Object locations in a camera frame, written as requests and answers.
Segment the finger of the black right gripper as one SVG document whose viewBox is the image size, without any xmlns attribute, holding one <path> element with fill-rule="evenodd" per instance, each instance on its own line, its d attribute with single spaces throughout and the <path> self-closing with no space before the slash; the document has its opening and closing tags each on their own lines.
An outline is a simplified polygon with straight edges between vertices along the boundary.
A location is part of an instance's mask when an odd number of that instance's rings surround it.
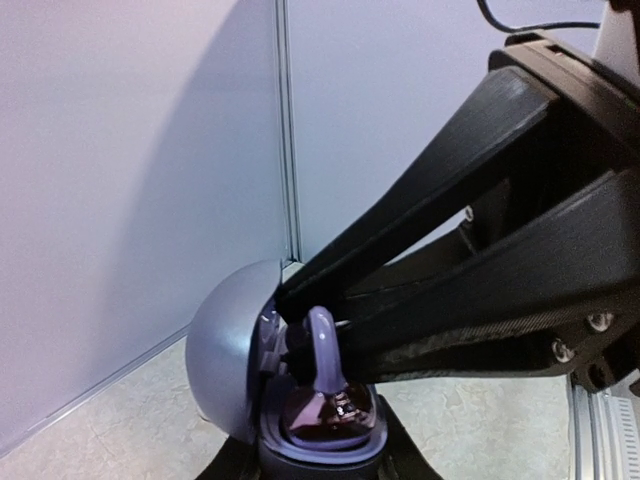
<svg viewBox="0 0 640 480">
<path fill-rule="evenodd" d="M 639 365 L 639 173 L 608 174 L 410 297 L 340 333 L 348 378 L 571 374 Z"/>
<path fill-rule="evenodd" d="M 488 189 L 560 97 L 517 67 L 490 72 L 389 190 L 279 288 L 287 323 L 329 306 Z"/>
</svg>

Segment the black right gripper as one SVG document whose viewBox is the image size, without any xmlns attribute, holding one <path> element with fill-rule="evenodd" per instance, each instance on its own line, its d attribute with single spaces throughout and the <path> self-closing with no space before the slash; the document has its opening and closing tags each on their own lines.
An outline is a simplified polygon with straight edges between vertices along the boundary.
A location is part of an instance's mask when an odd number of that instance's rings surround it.
<svg viewBox="0 0 640 480">
<path fill-rule="evenodd" d="M 517 67 L 560 97 L 543 129 L 508 151 L 509 164 L 467 204 L 470 256 L 514 235 L 608 174 L 639 173 L 638 90 L 611 70 L 539 35 L 495 51 L 488 73 Z"/>
</svg>

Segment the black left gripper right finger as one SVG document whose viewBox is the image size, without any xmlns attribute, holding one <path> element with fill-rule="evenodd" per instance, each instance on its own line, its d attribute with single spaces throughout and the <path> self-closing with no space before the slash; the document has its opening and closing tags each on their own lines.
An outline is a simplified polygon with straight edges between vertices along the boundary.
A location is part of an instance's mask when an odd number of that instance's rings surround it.
<svg viewBox="0 0 640 480">
<path fill-rule="evenodd" d="M 380 480 L 442 480 L 426 461 L 386 398 L 379 396 L 387 423 L 387 442 L 381 457 Z"/>
</svg>

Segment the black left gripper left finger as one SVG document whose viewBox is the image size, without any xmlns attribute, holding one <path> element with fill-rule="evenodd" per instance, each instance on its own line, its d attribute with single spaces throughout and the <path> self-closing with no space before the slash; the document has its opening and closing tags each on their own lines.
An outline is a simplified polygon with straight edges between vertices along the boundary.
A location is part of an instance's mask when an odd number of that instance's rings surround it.
<svg viewBox="0 0 640 480">
<path fill-rule="evenodd" d="M 229 436 L 196 480 L 256 480 L 261 475 L 258 449 Z"/>
</svg>

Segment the grey earbud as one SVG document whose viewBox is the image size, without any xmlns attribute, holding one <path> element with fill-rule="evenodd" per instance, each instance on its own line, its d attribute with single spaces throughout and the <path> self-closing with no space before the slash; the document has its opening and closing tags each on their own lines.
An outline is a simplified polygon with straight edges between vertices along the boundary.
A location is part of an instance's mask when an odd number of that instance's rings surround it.
<svg viewBox="0 0 640 480">
<path fill-rule="evenodd" d="M 346 380 L 331 313 L 315 306 L 305 320 L 313 343 L 316 376 L 287 397 L 282 428 L 292 442 L 335 443 L 339 448 L 362 442 L 376 422 L 369 389 Z"/>
</svg>

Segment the blue earbud charging case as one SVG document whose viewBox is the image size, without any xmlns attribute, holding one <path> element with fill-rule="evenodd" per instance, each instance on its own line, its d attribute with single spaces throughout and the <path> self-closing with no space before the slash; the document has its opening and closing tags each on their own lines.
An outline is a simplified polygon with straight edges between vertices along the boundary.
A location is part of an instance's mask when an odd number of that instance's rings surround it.
<svg viewBox="0 0 640 480">
<path fill-rule="evenodd" d="M 277 260 L 245 266 L 222 280 L 197 310 L 187 334 L 185 366 L 201 417 L 227 438 L 258 449 L 259 479 L 376 479 L 387 442 L 384 409 L 374 387 L 376 422 L 362 442 L 339 448 L 291 441 L 282 428 L 288 395 L 313 383 L 285 362 L 285 326 L 275 306 L 283 269 Z"/>
</svg>

